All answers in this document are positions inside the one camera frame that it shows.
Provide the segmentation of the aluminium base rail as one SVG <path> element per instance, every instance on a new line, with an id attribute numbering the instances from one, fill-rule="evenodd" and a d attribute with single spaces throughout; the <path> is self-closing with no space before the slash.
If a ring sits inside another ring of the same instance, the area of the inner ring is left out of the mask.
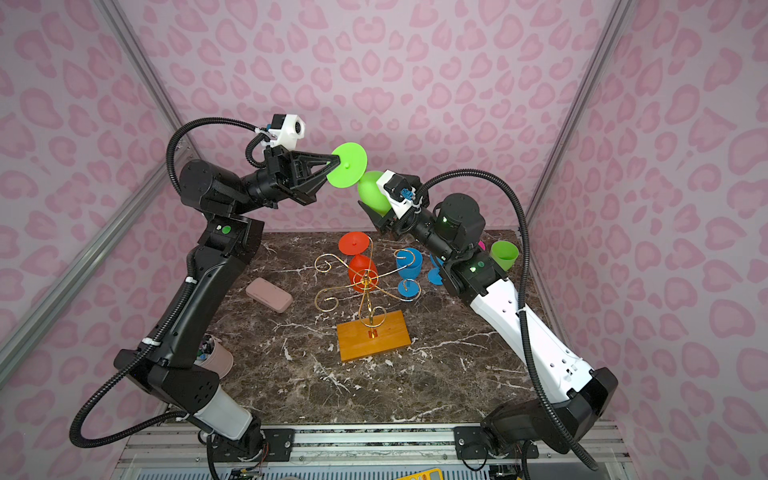
<path id="1" fill-rule="evenodd" d="M 581 443 L 598 462 L 591 471 L 572 453 L 538 442 L 521 461 L 486 453 L 480 429 L 463 424 L 269 425 L 265 459 L 238 461 L 226 453 L 206 456 L 202 434 L 192 426 L 162 425 L 129 439 L 114 479 L 404 479 L 439 468 L 444 479 L 636 479 L 618 427 L 598 422 Z"/>

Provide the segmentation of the green wine glass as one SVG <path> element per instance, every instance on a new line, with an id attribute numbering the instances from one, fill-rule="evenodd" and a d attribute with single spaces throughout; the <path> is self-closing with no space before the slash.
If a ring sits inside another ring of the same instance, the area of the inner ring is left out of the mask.
<path id="1" fill-rule="evenodd" d="M 504 271 L 510 271 L 519 258 L 520 251 L 514 243 L 498 240 L 491 245 L 490 255 Z"/>
<path id="2" fill-rule="evenodd" d="M 383 173 L 368 170 L 366 150 L 358 143 L 346 142 L 336 147 L 332 154 L 339 157 L 340 164 L 327 175 L 328 182 L 338 189 L 355 186 L 363 204 L 385 216 L 391 205 L 377 185 Z"/>

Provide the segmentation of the green wine glass back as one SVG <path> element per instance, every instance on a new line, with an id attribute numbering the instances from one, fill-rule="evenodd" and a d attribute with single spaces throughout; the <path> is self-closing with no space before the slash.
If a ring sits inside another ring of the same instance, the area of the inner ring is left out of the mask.
<path id="1" fill-rule="evenodd" d="M 332 154 L 339 157 L 340 164 L 327 175 L 328 182 L 338 189 L 355 186 L 363 204 L 385 216 L 391 205 L 377 185 L 383 173 L 368 170 L 366 150 L 358 143 L 346 142 L 336 147 Z"/>

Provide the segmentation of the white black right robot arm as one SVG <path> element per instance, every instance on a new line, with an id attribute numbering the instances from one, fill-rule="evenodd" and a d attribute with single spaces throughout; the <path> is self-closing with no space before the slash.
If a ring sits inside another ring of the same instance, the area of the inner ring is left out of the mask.
<path id="1" fill-rule="evenodd" d="M 606 367 L 595 369 L 567 347 L 520 299 L 513 282 L 479 240 L 485 219 L 477 202 L 451 194 L 437 211 L 417 210 L 408 201 L 361 208 L 380 232 L 409 234 L 439 263 L 442 284 L 484 319 L 525 363 L 536 397 L 506 402 L 481 422 L 491 455 L 504 455 L 525 442 L 542 441 L 552 450 L 572 452 L 589 469 L 596 460 L 579 441 L 603 415 L 618 386 Z"/>

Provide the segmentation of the pink rectangular case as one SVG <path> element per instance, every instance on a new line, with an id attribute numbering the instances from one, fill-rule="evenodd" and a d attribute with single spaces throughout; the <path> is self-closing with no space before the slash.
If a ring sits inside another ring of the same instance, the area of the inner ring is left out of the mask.
<path id="1" fill-rule="evenodd" d="M 285 312 L 293 302 L 291 294 L 264 278 L 256 278 L 246 288 L 246 295 L 277 313 Z"/>

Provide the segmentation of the blue wine glass front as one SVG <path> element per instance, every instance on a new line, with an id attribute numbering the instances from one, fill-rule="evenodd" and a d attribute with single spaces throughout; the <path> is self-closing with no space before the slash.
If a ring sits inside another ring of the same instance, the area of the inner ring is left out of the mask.
<path id="1" fill-rule="evenodd" d="M 401 277 L 398 293 L 405 299 L 414 299 L 420 294 L 416 281 L 422 270 L 422 254 L 414 248 L 405 248 L 395 253 L 397 274 Z"/>

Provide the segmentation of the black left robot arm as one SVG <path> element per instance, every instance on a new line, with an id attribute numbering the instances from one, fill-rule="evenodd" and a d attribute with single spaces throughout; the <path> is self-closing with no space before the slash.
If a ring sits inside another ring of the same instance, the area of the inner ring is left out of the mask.
<path id="1" fill-rule="evenodd" d="M 189 252 L 187 277 L 171 305 L 148 339 L 118 353 L 115 367 L 127 368 L 137 386 L 177 406 L 182 416 L 222 441 L 259 449 L 259 420 L 223 390 L 217 373 L 197 364 L 197 352 L 224 297 L 261 244 L 264 224 L 249 212 L 283 200 L 315 202 L 340 164 L 339 155 L 282 146 L 267 148 L 264 167 L 244 177 L 205 160 L 189 161 L 178 176 L 180 197 L 204 215 L 205 230 Z"/>

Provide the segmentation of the red wine glass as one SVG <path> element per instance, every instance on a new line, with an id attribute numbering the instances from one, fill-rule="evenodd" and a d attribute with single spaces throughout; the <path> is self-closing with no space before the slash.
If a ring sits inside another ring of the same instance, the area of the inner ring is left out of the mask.
<path id="1" fill-rule="evenodd" d="M 349 257 L 347 274 L 352 288 L 370 293 L 378 284 L 378 270 L 367 255 L 372 246 L 370 237 L 363 232 L 349 232 L 338 242 L 340 252 Z"/>

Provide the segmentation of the blue wine glass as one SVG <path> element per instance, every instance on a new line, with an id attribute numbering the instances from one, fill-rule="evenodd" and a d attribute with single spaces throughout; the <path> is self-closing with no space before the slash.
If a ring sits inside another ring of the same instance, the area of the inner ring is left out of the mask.
<path id="1" fill-rule="evenodd" d="M 435 286 L 442 286 L 443 280 L 440 274 L 440 267 L 443 264 L 443 261 L 435 257 L 434 255 L 430 256 L 430 261 L 432 263 L 432 268 L 429 270 L 427 274 L 428 281 Z"/>
<path id="2" fill-rule="evenodd" d="M 416 281 L 422 270 L 422 254 L 414 248 L 405 248 L 395 253 L 397 274 L 401 277 L 398 293 L 405 299 L 414 299 L 420 294 Z"/>

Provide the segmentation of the green wine glass front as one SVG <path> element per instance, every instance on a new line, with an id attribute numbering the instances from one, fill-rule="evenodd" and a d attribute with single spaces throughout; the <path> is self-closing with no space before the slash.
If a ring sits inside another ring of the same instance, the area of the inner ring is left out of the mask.
<path id="1" fill-rule="evenodd" d="M 491 245 L 490 255 L 504 271 L 510 271 L 519 258 L 520 251 L 514 243 L 498 240 Z"/>

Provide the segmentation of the pink pen cup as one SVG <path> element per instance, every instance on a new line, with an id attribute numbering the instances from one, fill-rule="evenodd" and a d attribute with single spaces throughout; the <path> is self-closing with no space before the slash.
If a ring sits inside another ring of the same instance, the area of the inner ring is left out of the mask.
<path id="1" fill-rule="evenodd" d="M 206 333 L 197 350 L 194 364 L 216 373 L 223 379 L 232 370 L 234 357 L 219 338 Z"/>

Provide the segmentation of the yellow plastic object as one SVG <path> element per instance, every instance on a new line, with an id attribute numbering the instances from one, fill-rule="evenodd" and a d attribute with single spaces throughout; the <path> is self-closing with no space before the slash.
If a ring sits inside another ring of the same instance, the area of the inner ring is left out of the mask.
<path id="1" fill-rule="evenodd" d="M 404 477 L 404 480 L 443 480 L 443 471 L 439 468 L 433 468 L 425 471 L 416 472 Z"/>

